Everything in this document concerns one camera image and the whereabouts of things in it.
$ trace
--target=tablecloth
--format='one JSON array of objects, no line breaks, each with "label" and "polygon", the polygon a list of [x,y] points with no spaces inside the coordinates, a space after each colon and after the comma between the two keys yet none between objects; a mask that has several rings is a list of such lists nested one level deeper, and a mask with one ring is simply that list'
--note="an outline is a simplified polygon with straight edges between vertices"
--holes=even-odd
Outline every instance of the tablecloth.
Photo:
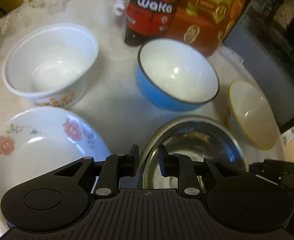
[{"label": "tablecloth", "polygon": [[[113,154],[128,153],[132,144],[143,149],[148,139],[165,122],[183,115],[200,114],[224,124],[228,87],[234,80],[255,81],[225,47],[209,61],[220,80],[215,100],[185,113],[154,106],[139,90],[135,78],[139,48],[123,43],[124,19],[116,19],[114,0],[33,0],[0,19],[0,129],[14,115],[31,108],[23,98],[11,93],[2,82],[2,64],[11,46],[30,31],[51,23],[82,25],[96,35],[99,42],[97,61],[89,71],[90,87],[70,111],[87,120],[105,140]],[[260,151],[241,143],[249,163],[264,158],[283,159],[280,142],[270,151]],[[124,179],[123,187],[135,187],[135,179]],[[0,236],[8,229],[0,218]]]}]

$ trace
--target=bowl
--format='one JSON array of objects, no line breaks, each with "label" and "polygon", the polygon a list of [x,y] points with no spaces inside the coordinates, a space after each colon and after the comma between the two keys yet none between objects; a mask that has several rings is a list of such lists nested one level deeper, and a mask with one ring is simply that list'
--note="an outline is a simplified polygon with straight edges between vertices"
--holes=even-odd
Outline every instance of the bowl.
[{"label": "bowl", "polygon": [[[99,134],[76,114],[50,106],[27,110],[0,129],[0,200],[20,183],[85,156],[98,162],[110,154]],[[1,210],[0,224],[8,229]]]},{"label": "bowl", "polygon": [[278,138],[278,126],[264,94],[244,80],[229,87],[227,126],[235,135],[261,150],[270,150]]},{"label": "bowl", "polygon": [[9,51],[2,70],[6,87],[35,106],[70,107],[88,87],[85,73],[98,55],[86,28],[54,24],[37,29]]},{"label": "bowl", "polygon": [[196,109],[213,100],[219,90],[212,65],[180,41],[149,41],[138,52],[138,65],[137,79],[143,93],[164,109]]},{"label": "bowl", "polygon": [[202,116],[184,116],[160,127],[142,151],[137,188],[177,188],[177,178],[162,177],[157,149],[164,144],[169,154],[180,153],[202,162],[205,157],[225,160],[248,171],[243,152],[232,134],[220,124]]}]

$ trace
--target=black bowl rim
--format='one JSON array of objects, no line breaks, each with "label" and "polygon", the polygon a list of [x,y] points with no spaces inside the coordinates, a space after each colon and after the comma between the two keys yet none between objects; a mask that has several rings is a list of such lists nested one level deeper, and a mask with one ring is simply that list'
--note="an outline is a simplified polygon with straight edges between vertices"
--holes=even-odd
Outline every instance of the black bowl rim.
[{"label": "black bowl rim", "polygon": [[174,99],[176,99],[176,100],[178,100],[178,101],[180,101],[180,102],[182,102],[182,103],[190,104],[190,105],[200,105],[200,104],[205,104],[205,103],[208,103],[208,102],[214,100],[215,97],[218,95],[219,88],[220,88],[220,83],[219,83],[218,74],[217,74],[215,68],[212,66],[212,64],[211,64],[208,60],[207,60],[208,63],[210,64],[211,68],[214,70],[214,73],[215,73],[215,75],[216,75],[217,82],[218,82],[218,87],[217,87],[217,92],[216,92],[216,94],[215,94],[211,99],[209,99],[209,100],[207,100],[207,101],[190,102],[190,101],[185,101],[185,100],[179,99],[179,98],[177,98],[177,97],[175,97],[175,96],[173,96],[173,95],[170,95],[169,93],[165,92],[164,90],[162,90],[157,84],[155,84],[155,83],[149,78],[149,76],[146,74],[146,72],[145,72],[145,70],[144,70],[144,68],[143,68],[143,66],[142,66],[142,63],[141,63],[141,61],[140,61],[140,53],[141,53],[143,47],[145,47],[145,45],[147,45],[147,44],[150,43],[150,42],[156,41],[156,40],[169,40],[169,41],[174,41],[174,42],[181,43],[181,44],[183,44],[183,45],[185,45],[185,46],[188,46],[189,48],[193,49],[194,51],[196,51],[197,53],[199,53],[202,57],[204,57],[204,58],[207,60],[207,58],[206,58],[204,55],[202,55],[198,50],[196,50],[196,49],[193,48],[192,46],[190,46],[190,45],[188,45],[188,44],[185,44],[185,43],[183,43],[183,42],[181,42],[181,41],[174,40],[174,39],[168,39],[168,38],[158,38],[158,39],[153,39],[153,40],[151,40],[151,41],[148,41],[148,42],[144,43],[144,44],[140,47],[140,49],[139,49],[139,51],[138,51],[138,56],[137,56],[137,59],[138,59],[138,65],[139,65],[140,70],[141,70],[141,71],[143,72],[143,74],[145,75],[145,77],[147,77],[147,79],[148,79],[148,80],[149,80],[154,86],[156,86],[159,90],[161,90],[161,91],[162,91],[163,93],[165,93],[167,96],[170,96],[171,98],[174,98]]}]

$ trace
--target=orange package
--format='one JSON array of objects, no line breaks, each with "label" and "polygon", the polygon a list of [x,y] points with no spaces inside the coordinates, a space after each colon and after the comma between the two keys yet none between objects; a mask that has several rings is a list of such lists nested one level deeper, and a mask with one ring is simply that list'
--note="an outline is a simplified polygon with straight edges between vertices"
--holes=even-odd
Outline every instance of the orange package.
[{"label": "orange package", "polygon": [[242,14],[246,0],[181,0],[166,37],[212,55]]}]

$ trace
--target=yellow-rimmed bowl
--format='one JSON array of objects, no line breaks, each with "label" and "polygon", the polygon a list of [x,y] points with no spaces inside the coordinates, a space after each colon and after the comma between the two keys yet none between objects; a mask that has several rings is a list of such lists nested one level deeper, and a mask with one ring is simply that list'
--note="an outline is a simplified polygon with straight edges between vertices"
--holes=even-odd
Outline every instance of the yellow-rimmed bowl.
[{"label": "yellow-rimmed bowl", "polygon": [[261,150],[274,147],[278,126],[265,95],[245,80],[229,87],[227,126]]}]

